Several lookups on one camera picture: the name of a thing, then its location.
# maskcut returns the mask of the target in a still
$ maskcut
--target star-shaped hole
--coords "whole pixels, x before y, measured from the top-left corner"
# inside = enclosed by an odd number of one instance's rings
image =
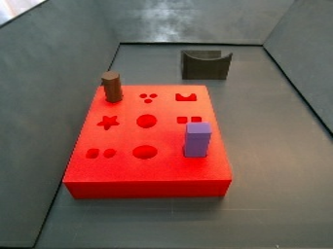
[[[103,121],[98,123],[98,126],[103,126],[105,130],[109,130],[113,125],[119,125],[119,122],[117,121],[118,116],[103,116]]]

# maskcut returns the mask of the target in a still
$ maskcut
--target shape sorter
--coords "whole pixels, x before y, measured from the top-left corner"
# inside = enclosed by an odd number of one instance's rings
[[[122,86],[92,100],[64,184],[75,198],[225,196],[232,171],[205,86]],[[207,156],[183,154],[187,123],[209,122]]]

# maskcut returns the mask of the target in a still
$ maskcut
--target gray block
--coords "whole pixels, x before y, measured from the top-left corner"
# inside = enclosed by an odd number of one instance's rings
[[[225,80],[233,53],[182,51],[183,80]]]

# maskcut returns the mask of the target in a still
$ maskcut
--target dark gray arch block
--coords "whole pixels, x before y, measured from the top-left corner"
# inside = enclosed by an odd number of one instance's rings
[[[226,80],[233,53],[182,51],[183,80]]]
[[[0,247],[31,247],[119,42],[94,1],[48,1],[0,29]]]
[[[333,1],[298,0],[264,46],[333,131]]]

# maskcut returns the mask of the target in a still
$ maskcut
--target hole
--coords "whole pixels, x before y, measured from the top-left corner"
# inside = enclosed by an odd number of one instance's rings
[[[110,159],[114,155],[117,154],[117,151],[114,150],[114,149],[107,149],[106,151],[105,151],[105,157],[107,158],[107,159]]]
[[[157,124],[157,122],[158,122],[157,117],[150,114],[142,115],[137,120],[138,125],[143,128],[153,127]]]
[[[142,160],[153,158],[158,154],[158,149],[150,145],[142,145],[133,150],[133,155]]]
[[[177,101],[197,101],[197,94],[191,93],[191,94],[185,94],[187,96],[183,96],[181,93],[175,94],[175,100]]]
[[[96,159],[99,157],[99,149],[88,149],[86,157],[88,159]]]
[[[103,116],[103,121],[98,123],[98,126],[103,126],[105,130],[109,130],[113,125],[119,125],[118,116]]]
[[[186,124],[187,123],[187,117],[177,117],[177,122],[179,124]]]
[[[202,120],[203,120],[202,117],[191,117],[193,123],[199,123]]]

